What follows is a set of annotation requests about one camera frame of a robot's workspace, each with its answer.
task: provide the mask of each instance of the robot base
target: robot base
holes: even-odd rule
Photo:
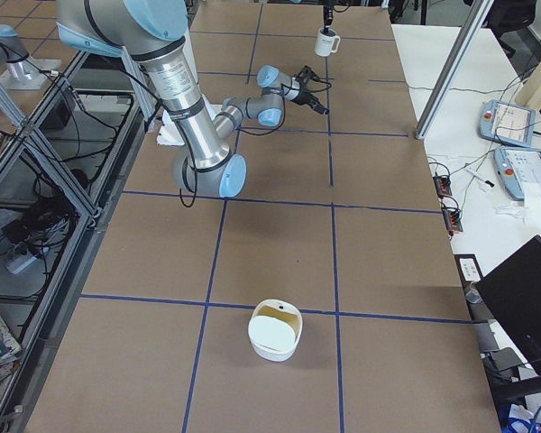
[[[32,61],[32,65],[36,65],[41,70],[56,69],[61,63],[60,60],[50,59],[34,59]],[[0,76],[0,84],[7,90],[40,90],[47,81],[49,81],[48,78],[40,72],[37,72],[35,77],[24,81],[14,78],[8,69]]]

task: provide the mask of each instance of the white container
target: white container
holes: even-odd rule
[[[295,353],[303,332],[298,309],[278,299],[266,299],[256,306],[249,322],[252,348],[264,359],[281,362]]]

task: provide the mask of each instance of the floor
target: floor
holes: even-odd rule
[[[463,0],[430,0],[427,10],[427,25],[445,25],[449,27],[462,26],[471,10]],[[400,24],[420,24],[420,0],[408,0],[405,3],[403,16],[397,20]],[[541,46],[529,30],[509,32],[501,38],[517,52],[510,62],[518,74],[534,68],[541,60]]]

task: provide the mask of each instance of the metal pole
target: metal pole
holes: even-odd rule
[[[5,91],[5,89],[0,84],[0,109],[2,112],[10,119],[15,126],[20,126],[23,123],[26,115],[22,110],[16,105],[12,100],[10,95]]]
[[[443,70],[436,81],[433,92],[431,93],[425,109],[423,110],[423,114],[421,115],[421,119],[417,124],[415,136],[419,140],[425,138],[426,133],[433,123],[433,120],[435,119],[441,104],[443,104],[443,100],[445,99],[447,92],[449,91],[449,87],[451,86],[454,76],[461,66],[461,62],[463,61],[465,54],[471,46],[472,39],[485,21],[493,1],[494,0],[475,0],[472,3],[469,16],[467,17],[463,28],[459,32],[456,41],[454,42],[453,48],[449,53],[449,57],[447,57]]]

